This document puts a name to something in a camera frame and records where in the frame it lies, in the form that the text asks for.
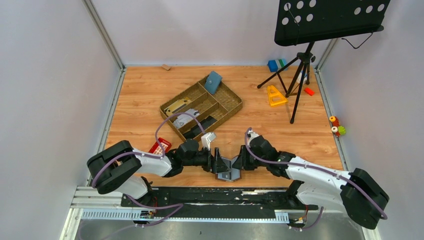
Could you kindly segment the brown leather card holder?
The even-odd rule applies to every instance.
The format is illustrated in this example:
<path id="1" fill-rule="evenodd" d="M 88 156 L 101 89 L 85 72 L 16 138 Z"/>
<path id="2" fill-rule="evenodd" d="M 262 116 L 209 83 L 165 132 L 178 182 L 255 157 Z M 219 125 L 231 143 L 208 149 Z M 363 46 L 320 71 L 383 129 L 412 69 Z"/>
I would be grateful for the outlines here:
<path id="1" fill-rule="evenodd" d="M 222 161 L 227 166 L 228 170 L 216 173 L 215 178 L 217 180 L 234 182 L 241 179 L 241 170 L 233 167 L 234 163 L 236 162 L 235 157 L 232 159 L 223 158 Z"/>

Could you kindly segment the woven divided basket tray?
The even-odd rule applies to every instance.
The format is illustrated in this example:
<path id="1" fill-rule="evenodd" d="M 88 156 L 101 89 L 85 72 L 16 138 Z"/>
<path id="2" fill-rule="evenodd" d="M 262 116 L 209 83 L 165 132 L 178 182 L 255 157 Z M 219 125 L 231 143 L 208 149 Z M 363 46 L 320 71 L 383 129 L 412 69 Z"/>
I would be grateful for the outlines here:
<path id="1" fill-rule="evenodd" d="M 207 77 L 208 75 L 159 107 L 162 118 L 169 118 L 167 123 L 183 141 L 187 139 L 200 141 L 202 130 L 198 126 L 198 122 L 201 124 L 205 132 L 212 132 L 239 112 L 243 107 L 242 99 L 224 82 L 220 83 L 215 94 L 210 94 L 204 88 Z M 166 116 L 164 109 L 176 100 L 183 99 L 185 97 L 188 97 L 191 100 L 191 103 L 181 108 L 178 112 L 171 116 Z M 198 110 L 199 115 L 194 117 L 193 120 L 185 124 L 183 127 L 177 129 L 173 125 L 173 121 L 177 118 L 177 116 L 188 115 L 192 117 L 192 115 L 185 113 L 188 109 Z"/>

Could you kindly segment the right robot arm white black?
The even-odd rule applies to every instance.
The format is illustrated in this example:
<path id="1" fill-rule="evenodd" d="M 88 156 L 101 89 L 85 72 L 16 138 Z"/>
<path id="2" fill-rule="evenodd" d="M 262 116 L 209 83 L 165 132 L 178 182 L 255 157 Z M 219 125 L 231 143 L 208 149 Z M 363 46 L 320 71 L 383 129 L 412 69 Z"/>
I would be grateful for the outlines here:
<path id="1" fill-rule="evenodd" d="M 387 220 L 390 197 L 365 170 L 336 170 L 309 162 L 286 151 L 278 151 L 262 135 L 248 130 L 241 146 L 241 168 L 265 167 L 272 175 L 292 180 L 294 200 L 347 214 L 358 225 L 374 230 Z"/>

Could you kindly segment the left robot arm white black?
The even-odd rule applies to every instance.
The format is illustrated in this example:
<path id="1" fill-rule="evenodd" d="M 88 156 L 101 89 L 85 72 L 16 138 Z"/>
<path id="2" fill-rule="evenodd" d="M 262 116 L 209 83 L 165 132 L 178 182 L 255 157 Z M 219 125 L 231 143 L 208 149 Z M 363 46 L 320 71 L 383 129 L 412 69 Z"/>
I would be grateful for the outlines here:
<path id="1" fill-rule="evenodd" d="M 218 148 L 212 154 L 207 147 L 199 148 L 194 139 L 186 140 L 165 155 L 140 151 L 122 140 L 92 156 L 86 165 L 93 177 L 92 187 L 99 194 L 117 191 L 134 199 L 143 198 L 151 191 L 147 179 L 137 177 L 136 173 L 170 178 L 180 174 L 185 166 L 200 166 L 214 174 L 229 170 Z"/>

